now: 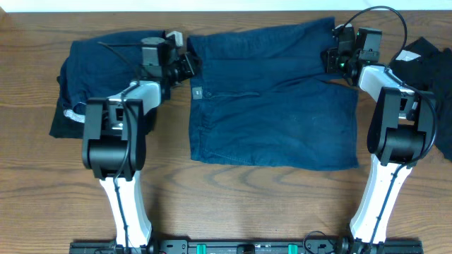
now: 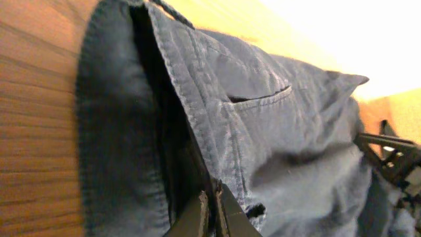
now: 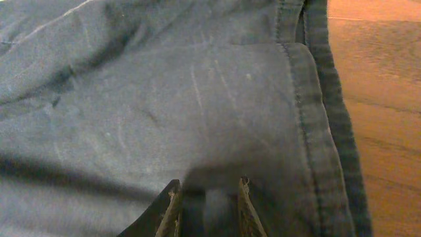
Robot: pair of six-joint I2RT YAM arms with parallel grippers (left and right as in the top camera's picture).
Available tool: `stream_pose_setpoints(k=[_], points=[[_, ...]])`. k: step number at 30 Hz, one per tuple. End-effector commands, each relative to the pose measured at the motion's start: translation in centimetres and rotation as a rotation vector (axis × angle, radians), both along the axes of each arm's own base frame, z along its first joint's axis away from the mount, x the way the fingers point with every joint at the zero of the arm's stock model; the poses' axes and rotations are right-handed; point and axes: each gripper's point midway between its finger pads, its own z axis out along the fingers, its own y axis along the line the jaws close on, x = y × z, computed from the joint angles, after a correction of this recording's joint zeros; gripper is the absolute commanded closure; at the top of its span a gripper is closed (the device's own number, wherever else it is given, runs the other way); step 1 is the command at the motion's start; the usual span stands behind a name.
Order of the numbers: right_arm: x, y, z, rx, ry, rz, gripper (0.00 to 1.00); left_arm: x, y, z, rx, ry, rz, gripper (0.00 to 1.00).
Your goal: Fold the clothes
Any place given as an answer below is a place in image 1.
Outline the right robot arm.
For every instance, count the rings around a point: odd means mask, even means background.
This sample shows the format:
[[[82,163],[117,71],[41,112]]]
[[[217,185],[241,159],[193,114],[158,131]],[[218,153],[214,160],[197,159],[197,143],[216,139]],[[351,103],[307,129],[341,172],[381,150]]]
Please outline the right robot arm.
[[[419,240],[386,237],[400,189],[416,163],[431,150],[437,132],[434,96],[410,87],[379,63],[382,32],[355,30],[351,24],[332,30],[338,45],[322,53],[327,73],[340,73],[376,102],[367,134],[371,169],[349,234],[335,253],[422,253]]]

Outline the blue denim shorts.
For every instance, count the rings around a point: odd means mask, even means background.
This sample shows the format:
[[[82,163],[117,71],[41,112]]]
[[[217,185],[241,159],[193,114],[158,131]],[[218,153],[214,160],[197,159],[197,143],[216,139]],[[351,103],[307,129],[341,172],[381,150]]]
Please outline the blue denim shorts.
[[[358,93],[327,74],[332,17],[245,32],[192,35],[192,160],[314,171],[355,168]]]

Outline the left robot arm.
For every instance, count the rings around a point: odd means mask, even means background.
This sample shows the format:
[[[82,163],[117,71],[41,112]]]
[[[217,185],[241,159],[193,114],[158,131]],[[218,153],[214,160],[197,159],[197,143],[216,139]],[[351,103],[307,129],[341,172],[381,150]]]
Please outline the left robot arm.
[[[148,117],[171,97],[172,88],[195,76],[198,60],[180,54],[184,38],[146,37],[138,46],[142,62],[121,92],[91,97],[85,108],[82,158],[104,188],[117,229],[110,243],[72,243],[70,253],[158,253],[159,243],[145,211],[141,169],[145,164]]]

